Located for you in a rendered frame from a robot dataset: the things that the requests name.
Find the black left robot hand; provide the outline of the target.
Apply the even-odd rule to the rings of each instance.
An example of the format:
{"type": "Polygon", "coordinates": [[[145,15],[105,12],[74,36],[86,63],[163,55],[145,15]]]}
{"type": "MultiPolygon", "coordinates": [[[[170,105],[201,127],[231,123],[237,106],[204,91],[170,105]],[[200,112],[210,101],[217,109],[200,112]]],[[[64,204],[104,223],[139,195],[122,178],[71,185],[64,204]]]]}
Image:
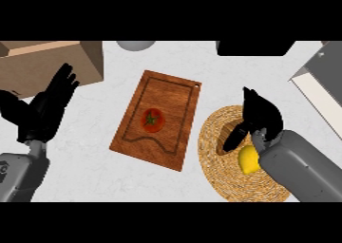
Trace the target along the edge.
{"type": "Polygon", "coordinates": [[[79,85],[73,66],[64,63],[46,91],[37,94],[30,103],[11,91],[0,89],[0,114],[18,126],[18,142],[49,142],[55,138],[79,85]]]}

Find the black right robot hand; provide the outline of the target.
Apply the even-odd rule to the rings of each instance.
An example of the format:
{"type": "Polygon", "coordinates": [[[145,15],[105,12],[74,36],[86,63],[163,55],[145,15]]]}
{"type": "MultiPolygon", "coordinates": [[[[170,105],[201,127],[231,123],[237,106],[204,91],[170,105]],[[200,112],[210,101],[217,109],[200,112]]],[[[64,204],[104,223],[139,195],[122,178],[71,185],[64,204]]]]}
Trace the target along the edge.
{"type": "Polygon", "coordinates": [[[242,122],[237,125],[223,144],[226,152],[234,151],[240,147],[247,135],[254,135],[257,131],[266,130],[262,142],[263,145],[268,145],[284,130],[284,120],[276,105],[259,95],[254,89],[244,87],[242,91],[242,122]]]}

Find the round woven wicker placemat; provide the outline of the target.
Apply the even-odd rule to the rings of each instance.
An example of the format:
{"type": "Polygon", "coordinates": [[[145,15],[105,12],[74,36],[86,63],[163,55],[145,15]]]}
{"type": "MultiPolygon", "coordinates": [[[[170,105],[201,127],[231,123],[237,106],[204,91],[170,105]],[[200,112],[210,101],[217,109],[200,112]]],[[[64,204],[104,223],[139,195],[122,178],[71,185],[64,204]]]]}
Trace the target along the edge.
{"type": "Polygon", "coordinates": [[[223,142],[237,125],[242,122],[242,106],[225,106],[204,122],[198,155],[206,177],[219,194],[238,202],[281,202],[291,195],[288,189],[276,183],[265,170],[247,175],[240,166],[240,152],[253,144],[251,136],[242,140],[238,149],[223,150],[223,142]]]}

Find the yellow lemon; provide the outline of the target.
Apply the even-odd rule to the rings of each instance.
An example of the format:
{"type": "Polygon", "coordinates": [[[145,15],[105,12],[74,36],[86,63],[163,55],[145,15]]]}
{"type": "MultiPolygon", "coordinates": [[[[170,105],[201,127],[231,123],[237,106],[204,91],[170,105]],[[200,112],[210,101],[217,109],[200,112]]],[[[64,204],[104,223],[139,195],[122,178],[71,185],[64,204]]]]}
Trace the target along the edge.
{"type": "Polygon", "coordinates": [[[256,147],[253,145],[247,145],[240,152],[240,166],[247,175],[262,169],[259,158],[260,156],[256,147]]]}

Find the brown wooden cabinet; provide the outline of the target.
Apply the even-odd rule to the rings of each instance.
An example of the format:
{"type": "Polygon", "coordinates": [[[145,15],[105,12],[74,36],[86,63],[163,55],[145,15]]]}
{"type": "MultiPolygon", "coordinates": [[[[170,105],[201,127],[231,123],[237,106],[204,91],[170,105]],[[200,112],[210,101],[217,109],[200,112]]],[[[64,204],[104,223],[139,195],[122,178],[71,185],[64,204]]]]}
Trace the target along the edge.
{"type": "Polygon", "coordinates": [[[0,41],[0,89],[21,99],[36,96],[64,63],[82,85],[101,82],[102,41],[0,41]]]}

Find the grey and white appliance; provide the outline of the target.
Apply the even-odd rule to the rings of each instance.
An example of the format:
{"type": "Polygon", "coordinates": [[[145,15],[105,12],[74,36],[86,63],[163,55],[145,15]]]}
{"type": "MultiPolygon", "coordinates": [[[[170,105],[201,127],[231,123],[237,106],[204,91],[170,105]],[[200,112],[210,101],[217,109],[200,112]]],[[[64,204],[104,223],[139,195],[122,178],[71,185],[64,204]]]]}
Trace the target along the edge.
{"type": "Polygon", "coordinates": [[[328,41],[291,82],[342,140],[342,41],[328,41]]]}

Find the black appliance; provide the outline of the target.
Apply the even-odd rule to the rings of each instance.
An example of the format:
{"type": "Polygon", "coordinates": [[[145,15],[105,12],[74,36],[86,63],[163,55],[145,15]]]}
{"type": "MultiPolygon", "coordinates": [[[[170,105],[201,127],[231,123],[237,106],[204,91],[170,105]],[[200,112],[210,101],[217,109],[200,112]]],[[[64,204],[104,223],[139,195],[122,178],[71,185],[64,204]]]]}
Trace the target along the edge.
{"type": "Polygon", "coordinates": [[[284,56],[294,41],[217,41],[219,56],[284,56]]]}

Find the brown wooden cutting board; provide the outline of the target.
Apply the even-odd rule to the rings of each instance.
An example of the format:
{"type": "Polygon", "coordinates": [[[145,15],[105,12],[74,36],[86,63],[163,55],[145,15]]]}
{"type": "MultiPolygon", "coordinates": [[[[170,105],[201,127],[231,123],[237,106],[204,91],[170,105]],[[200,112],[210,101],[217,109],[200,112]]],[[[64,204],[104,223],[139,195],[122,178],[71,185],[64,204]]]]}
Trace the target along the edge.
{"type": "Polygon", "coordinates": [[[203,84],[147,70],[110,149],[183,171],[203,84]]]}

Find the red tomato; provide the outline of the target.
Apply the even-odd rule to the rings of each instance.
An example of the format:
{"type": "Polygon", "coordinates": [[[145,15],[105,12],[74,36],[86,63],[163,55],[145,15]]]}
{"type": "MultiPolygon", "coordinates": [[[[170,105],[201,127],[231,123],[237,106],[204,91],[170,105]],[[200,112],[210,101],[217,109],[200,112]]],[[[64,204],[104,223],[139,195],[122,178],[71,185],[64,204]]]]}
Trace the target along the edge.
{"type": "Polygon", "coordinates": [[[164,114],[160,109],[150,108],[142,115],[141,125],[148,133],[155,133],[163,129],[166,124],[164,114]]]}

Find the grey round object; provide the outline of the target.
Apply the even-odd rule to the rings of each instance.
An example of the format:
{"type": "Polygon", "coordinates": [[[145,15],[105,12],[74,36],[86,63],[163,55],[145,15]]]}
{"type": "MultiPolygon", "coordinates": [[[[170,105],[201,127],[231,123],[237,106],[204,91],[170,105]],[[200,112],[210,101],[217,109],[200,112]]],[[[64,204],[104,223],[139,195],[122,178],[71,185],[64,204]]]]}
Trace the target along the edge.
{"type": "Polygon", "coordinates": [[[142,51],[155,44],[155,41],[119,41],[119,45],[124,50],[142,51]]]}

